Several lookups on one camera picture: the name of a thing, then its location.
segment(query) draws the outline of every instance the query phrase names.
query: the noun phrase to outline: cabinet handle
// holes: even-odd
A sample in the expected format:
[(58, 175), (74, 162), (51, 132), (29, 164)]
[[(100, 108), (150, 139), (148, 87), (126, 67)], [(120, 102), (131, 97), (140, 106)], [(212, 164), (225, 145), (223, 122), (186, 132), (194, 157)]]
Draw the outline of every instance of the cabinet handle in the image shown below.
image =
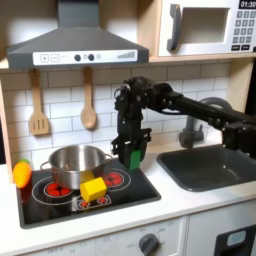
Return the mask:
[(172, 39), (167, 41), (167, 50), (175, 51), (181, 34), (181, 10), (179, 4), (171, 4), (171, 17), (173, 18)]

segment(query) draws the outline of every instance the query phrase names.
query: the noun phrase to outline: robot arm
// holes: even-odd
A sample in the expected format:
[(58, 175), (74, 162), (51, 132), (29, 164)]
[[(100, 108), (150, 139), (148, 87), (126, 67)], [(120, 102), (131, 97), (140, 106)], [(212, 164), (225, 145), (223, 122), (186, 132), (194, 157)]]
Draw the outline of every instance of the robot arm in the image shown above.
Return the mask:
[(142, 110), (146, 108), (165, 115), (185, 114), (203, 120), (222, 131), (224, 147), (240, 149), (256, 158), (256, 119), (252, 116), (235, 110), (216, 109), (184, 97), (173, 91), (169, 84), (156, 84), (144, 77), (124, 82), (128, 86), (117, 90), (120, 92), (115, 102), (119, 135), (112, 142), (112, 152), (130, 170), (139, 167), (144, 159), (147, 143), (151, 141), (151, 129), (141, 129)]

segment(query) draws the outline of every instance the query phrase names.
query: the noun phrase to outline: white countertop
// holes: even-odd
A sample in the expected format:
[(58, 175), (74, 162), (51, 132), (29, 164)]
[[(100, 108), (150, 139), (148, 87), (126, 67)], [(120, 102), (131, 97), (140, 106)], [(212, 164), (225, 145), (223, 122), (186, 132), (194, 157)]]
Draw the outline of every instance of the white countertop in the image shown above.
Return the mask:
[[(179, 148), (173, 145), (171, 150)], [(36, 251), (256, 198), (256, 182), (202, 193), (181, 189), (156, 162), (164, 151), (170, 151), (169, 146), (150, 148), (141, 164), (161, 200), (28, 230), (20, 228), (16, 187), (8, 182), (7, 168), (0, 166), (0, 255)]]

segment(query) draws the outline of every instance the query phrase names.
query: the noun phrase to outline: toy fruit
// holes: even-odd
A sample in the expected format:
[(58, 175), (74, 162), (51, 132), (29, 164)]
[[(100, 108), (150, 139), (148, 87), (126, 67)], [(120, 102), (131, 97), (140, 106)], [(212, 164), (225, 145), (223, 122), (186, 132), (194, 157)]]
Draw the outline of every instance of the toy fruit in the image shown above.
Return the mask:
[(80, 184), (81, 196), (88, 203), (105, 196), (106, 192), (107, 186), (102, 178), (97, 178)]
[(20, 160), (13, 168), (13, 181), (18, 188), (27, 186), (31, 179), (32, 168), (26, 159)]

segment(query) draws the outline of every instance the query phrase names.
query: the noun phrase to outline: wooden spatula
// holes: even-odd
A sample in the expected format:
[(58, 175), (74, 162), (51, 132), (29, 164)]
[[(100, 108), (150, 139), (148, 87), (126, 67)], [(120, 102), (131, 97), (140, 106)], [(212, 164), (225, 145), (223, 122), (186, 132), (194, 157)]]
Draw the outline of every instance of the wooden spatula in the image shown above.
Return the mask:
[(29, 120), (29, 130), (33, 135), (47, 134), (49, 132), (49, 122), (41, 108), (40, 72), (37, 69), (32, 69), (29, 71), (29, 75), (34, 103), (34, 113)]
[(85, 107), (81, 114), (81, 121), (85, 128), (92, 129), (96, 125), (96, 114), (92, 108), (92, 69), (84, 68), (84, 99)]

